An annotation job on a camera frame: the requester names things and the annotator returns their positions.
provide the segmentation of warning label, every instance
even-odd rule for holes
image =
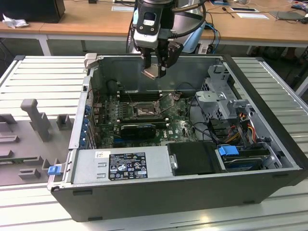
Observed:
[[[109,180],[148,178],[145,153],[109,155]]]

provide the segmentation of computer tower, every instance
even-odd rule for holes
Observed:
[[[63,0],[2,0],[2,14],[29,22],[58,23],[65,12]]]

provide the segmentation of desk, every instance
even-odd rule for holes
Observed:
[[[261,8],[252,3],[260,11],[288,11],[290,6],[273,8],[278,5],[287,5],[286,0],[254,0]],[[98,2],[88,4],[87,1],[74,2],[65,0],[65,14],[58,24],[30,23],[30,27],[10,29],[0,26],[0,37],[38,39],[44,55],[50,55],[47,44],[49,39],[72,40],[108,40],[125,41],[132,12],[111,11],[112,3]],[[221,44],[253,45],[253,46],[285,46],[306,47],[308,45],[308,26],[302,23],[291,24],[286,21],[276,21],[269,13],[264,13],[265,19],[242,19],[233,14],[223,13],[221,7],[206,3],[206,8],[213,12],[215,28],[221,33]],[[212,31],[204,31],[201,37],[203,44],[208,44],[213,38]]]

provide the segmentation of blue tab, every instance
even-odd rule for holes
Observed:
[[[239,155],[239,151],[235,146],[221,146],[218,151],[220,155]]]
[[[61,175],[61,166],[50,166],[48,169],[48,175]]]

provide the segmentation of circuit board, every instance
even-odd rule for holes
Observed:
[[[168,142],[197,141],[189,124],[188,101],[168,93],[157,101],[121,102],[110,96],[102,102],[97,127],[99,148],[161,146]],[[121,129],[126,125],[155,125],[155,135],[147,139],[123,139]]]

